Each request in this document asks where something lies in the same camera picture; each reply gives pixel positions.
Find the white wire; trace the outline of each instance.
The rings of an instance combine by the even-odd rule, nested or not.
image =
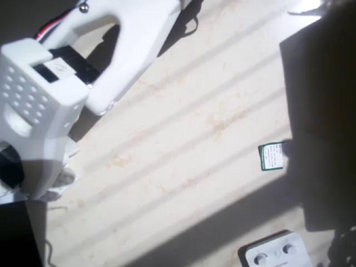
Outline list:
[[[51,25],[48,29],[46,29],[38,38],[36,38],[36,40],[39,42],[40,40],[42,40],[47,33],[52,30],[53,28],[57,27],[59,24],[62,23],[63,19],[57,21],[55,24]]]

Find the ventilation hole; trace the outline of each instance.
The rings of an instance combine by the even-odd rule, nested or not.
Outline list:
[[[19,135],[30,137],[32,135],[31,123],[18,112],[16,112],[9,104],[5,104],[4,117],[9,126]]]

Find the red wire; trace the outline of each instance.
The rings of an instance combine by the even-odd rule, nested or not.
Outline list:
[[[42,31],[40,31],[38,33],[38,35],[36,36],[36,40],[39,39],[52,25],[54,25],[55,23],[57,23],[58,21],[63,20],[68,14],[63,15],[62,17],[60,17],[59,19],[52,21],[51,23],[49,23],[48,25],[46,25]]]

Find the black object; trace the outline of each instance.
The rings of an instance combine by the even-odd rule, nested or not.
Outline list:
[[[43,266],[24,201],[0,205],[2,266]]]
[[[0,179],[11,188],[24,179],[20,156],[12,146],[0,152]]]
[[[100,72],[89,64],[87,60],[71,46],[52,49],[50,52],[53,54],[53,59],[60,57],[71,66],[77,72],[76,76],[86,85],[93,84],[100,76]],[[36,65],[33,68],[49,83],[59,80],[59,78],[44,64]]]

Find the white plastic housing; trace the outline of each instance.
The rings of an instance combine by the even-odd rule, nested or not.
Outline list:
[[[0,142],[20,155],[21,189],[30,199],[45,194],[67,163],[67,135],[88,97],[88,87],[77,76],[49,83],[33,69],[51,59],[33,39],[1,48]]]
[[[110,65],[94,83],[86,106],[103,115],[158,55],[179,13],[191,0],[88,0],[87,13],[74,9],[44,42],[48,49],[72,45],[79,36],[113,19],[120,35]]]

